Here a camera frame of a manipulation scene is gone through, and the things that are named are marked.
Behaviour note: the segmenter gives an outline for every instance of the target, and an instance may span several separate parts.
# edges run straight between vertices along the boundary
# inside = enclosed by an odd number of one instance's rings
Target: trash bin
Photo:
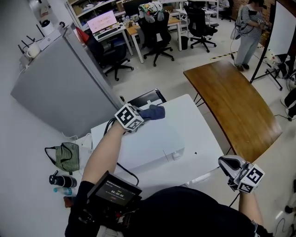
[[[186,50],[188,47],[188,40],[189,38],[186,36],[181,36],[181,44],[182,44],[182,50]]]

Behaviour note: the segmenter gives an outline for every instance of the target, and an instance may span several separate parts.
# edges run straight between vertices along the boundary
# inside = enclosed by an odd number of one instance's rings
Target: desk
[[[181,44],[181,26],[180,26],[180,20],[178,20],[177,18],[175,17],[170,17],[170,19],[168,20],[168,24],[167,26],[173,26],[173,25],[176,25],[177,26],[177,29],[178,29],[178,39],[179,39],[179,51],[182,50],[182,44]],[[137,28],[140,28],[139,26],[137,25],[133,25],[132,27],[127,27],[126,30],[128,32],[128,34],[132,37],[133,39],[133,42],[134,42],[134,45],[135,45],[135,48],[137,50],[137,53],[138,53],[138,56],[139,56],[139,59],[140,59],[140,62],[141,63],[144,63],[143,61],[143,57],[142,57],[142,54],[141,54],[141,51],[139,49],[139,45],[137,43],[137,40],[136,40],[136,36],[138,35],[138,32],[137,32]]]
[[[183,139],[185,151],[176,161],[140,174],[136,173],[140,180],[139,187],[143,190],[143,198],[163,188],[182,185],[210,172],[218,167],[218,158],[223,155],[212,131],[189,95],[180,96],[162,105],[166,109],[165,119]],[[92,137],[93,147],[96,147],[99,141],[95,141],[95,136],[97,135],[89,135],[84,144]],[[135,182],[134,177],[128,173],[119,175],[131,183]],[[77,177],[78,182],[81,180],[78,172],[74,172],[73,176]]]
[[[176,9],[177,12],[187,15],[187,12],[185,11],[185,9]],[[213,11],[213,10],[204,10],[204,14],[209,18],[209,25],[211,25],[211,14],[217,14],[217,11]]]
[[[235,154],[254,162],[282,130],[269,107],[229,61],[184,72],[222,128]]]
[[[105,39],[110,38],[110,37],[113,36],[113,35],[117,35],[117,34],[119,34],[119,33],[122,33],[122,35],[123,35],[123,37],[124,37],[124,40],[125,40],[125,43],[126,43],[126,45],[128,46],[129,53],[130,53],[131,56],[133,56],[134,54],[133,54],[133,51],[131,50],[130,43],[129,43],[127,37],[126,37],[125,31],[124,31],[125,29],[126,29],[125,26],[122,25],[122,26],[120,26],[120,28],[119,28],[117,31],[114,31],[114,32],[112,32],[112,33],[110,33],[110,34],[108,34],[108,35],[105,35],[105,36],[103,36],[103,37],[101,37],[101,38],[98,38],[98,35],[97,35],[97,36],[94,36],[94,37],[95,37],[95,39],[96,39],[98,42],[101,42],[101,41],[103,41],[103,40],[105,40]]]

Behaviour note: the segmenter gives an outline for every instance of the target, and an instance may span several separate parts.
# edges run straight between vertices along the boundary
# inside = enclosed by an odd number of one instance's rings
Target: human arm
[[[263,219],[254,193],[240,193],[239,211],[263,226]]]
[[[253,26],[253,27],[260,27],[260,24],[257,21],[253,21],[250,18],[249,8],[247,6],[243,7],[241,12],[241,19],[244,23]]]
[[[114,172],[124,132],[120,123],[115,121],[87,161],[82,181],[96,184],[107,170]]]

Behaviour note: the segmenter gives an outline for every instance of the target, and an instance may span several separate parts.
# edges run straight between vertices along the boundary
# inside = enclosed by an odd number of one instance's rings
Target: water bottle
[[[63,195],[72,195],[73,191],[69,187],[55,187],[54,192],[57,193],[62,193]]]

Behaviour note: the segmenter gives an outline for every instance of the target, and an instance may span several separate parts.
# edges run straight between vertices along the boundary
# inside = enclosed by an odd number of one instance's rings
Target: table leg
[[[181,44],[181,23],[177,24],[178,29],[178,39],[179,39],[179,51],[182,51],[182,44]]]
[[[137,53],[138,53],[138,56],[139,56],[140,62],[141,62],[141,63],[144,63],[143,58],[142,58],[141,51],[140,51],[140,49],[139,49],[139,46],[138,46],[138,43],[137,43],[137,40],[136,40],[136,36],[135,36],[135,35],[132,35],[131,37],[133,38],[133,42],[134,42],[135,48],[136,48],[136,50],[137,50]]]
[[[126,42],[126,45],[128,46],[128,49],[129,49],[129,53],[130,53],[130,55],[133,56],[133,55],[134,55],[134,54],[133,54],[133,51],[131,50],[131,47],[130,47],[130,44],[129,44],[128,38],[126,37],[126,34],[125,34],[124,31],[122,31],[122,35],[123,35],[123,37],[124,37],[124,40],[125,40],[125,42]]]
[[[129,37],[130,44],[131,44],[131,46],[133,47],[133,46],[134,46],[134,43],[133,43],[133,40],[132,40],[130,34],[128,34],[128,37]]]
[[[189,38],[189,28],[188,28],[188,16],[186,15],[186,24],[187,24],[187,37]]]

